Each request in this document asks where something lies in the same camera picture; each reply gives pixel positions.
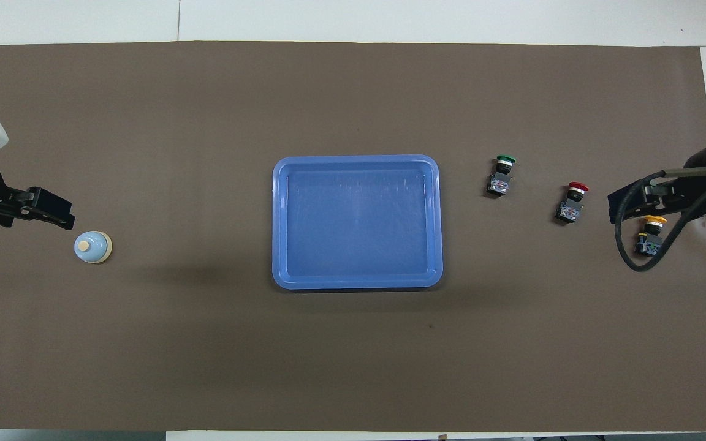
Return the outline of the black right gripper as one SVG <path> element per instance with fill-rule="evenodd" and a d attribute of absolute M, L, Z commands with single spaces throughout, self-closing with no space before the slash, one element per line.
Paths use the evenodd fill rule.
<path fill-rule="evenodd" d="M 691 156 L 684 168 L 706 168 L 706 148 Z M 630 218 L 632 212 L 640 209 L 643 199 L 645 204 L 640 213 L 658 217 L 668 214 L 672 219 L 672 228 L 706 217 L 706 204 L 693 206 L 706 192 L 706 174 L 692 176 L 689 172 L 684 172 L 681 176 L 670 176 L 669 172 L 666 172 L 665 178 L 666 181 L 648 184 L 644 190 L 638 183 L 630 183 L 608 194 L 610 223 L 615 224 L 619 219 L 621 206 L 622 218 Z"/>

